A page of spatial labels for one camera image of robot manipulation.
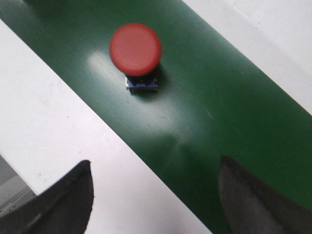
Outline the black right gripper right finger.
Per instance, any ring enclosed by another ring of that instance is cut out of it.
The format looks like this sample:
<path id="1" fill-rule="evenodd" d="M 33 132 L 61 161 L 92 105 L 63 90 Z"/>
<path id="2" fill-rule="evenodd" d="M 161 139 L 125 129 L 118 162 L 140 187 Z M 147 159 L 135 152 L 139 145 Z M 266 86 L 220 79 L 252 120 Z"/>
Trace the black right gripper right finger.
<path id="1" fill-rule="evenodd" d="M 237 161 L 222 156 L 221 206 L 233 234 L 310 234 L 312 212 L 284 197 Z"/>

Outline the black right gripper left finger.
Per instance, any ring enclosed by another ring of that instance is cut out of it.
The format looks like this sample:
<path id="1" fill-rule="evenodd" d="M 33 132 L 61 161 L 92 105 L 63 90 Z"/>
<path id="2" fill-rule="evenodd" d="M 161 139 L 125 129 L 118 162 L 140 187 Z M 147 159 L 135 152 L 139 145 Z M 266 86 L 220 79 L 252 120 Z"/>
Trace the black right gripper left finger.
<path id="1" fill-rule="evenodd" d="M 83 160 L 53 186 L 0 219 L 2 234 L 83 234 L 94 202 L 90 161 Z"/>

